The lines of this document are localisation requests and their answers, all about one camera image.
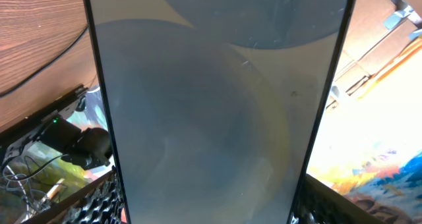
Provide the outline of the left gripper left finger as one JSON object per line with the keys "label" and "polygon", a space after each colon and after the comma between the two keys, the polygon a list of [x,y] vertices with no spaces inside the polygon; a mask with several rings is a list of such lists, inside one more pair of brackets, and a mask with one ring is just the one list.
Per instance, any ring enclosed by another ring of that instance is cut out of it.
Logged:
{"label": "left gripper left finger", "polygon": [[115,171],[110,171],[62,202],[24,224],[118,224],[125,207],[123,191]]}

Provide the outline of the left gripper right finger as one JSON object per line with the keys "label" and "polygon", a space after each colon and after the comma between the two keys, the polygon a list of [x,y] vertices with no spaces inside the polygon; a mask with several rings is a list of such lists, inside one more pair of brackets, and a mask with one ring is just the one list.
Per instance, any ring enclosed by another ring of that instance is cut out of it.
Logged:
{"label": "left gripper right finger", "polygon": [[299,190],[291,224],[383,224],[310,175]]}

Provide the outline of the Samsung Galaxy smartphone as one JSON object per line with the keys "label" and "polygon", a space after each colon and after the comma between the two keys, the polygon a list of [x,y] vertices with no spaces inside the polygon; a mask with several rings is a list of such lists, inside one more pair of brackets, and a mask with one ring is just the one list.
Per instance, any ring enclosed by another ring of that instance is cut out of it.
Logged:
{"label": "Samsung Galaxy smartphone", "polygon": [[129,223],[289,223],[355,0],[83,0]]}

